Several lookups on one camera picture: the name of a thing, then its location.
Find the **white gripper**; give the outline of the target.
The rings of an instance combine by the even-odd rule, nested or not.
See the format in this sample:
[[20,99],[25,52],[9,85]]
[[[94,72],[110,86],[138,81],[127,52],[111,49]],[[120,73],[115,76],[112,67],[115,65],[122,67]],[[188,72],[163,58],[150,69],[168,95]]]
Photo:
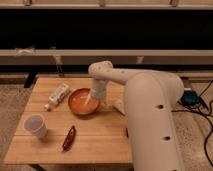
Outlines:
[[84,106],[87,106],[91,100],[94,99],[104,99],[106,97],[106,87],[107,81],[100,79],[92,80],[91,94],[88,94]]

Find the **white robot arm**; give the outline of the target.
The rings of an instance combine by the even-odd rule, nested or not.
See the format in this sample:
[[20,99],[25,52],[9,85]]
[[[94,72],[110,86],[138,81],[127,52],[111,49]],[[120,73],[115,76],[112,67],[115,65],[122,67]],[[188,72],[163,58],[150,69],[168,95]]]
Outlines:
[[170,72],[115,68],[109,61],[93,63],[91,97],[104,99],[107,83],[124,86],[134,171],[185,171],[172,106],[182,97],[181,78]]

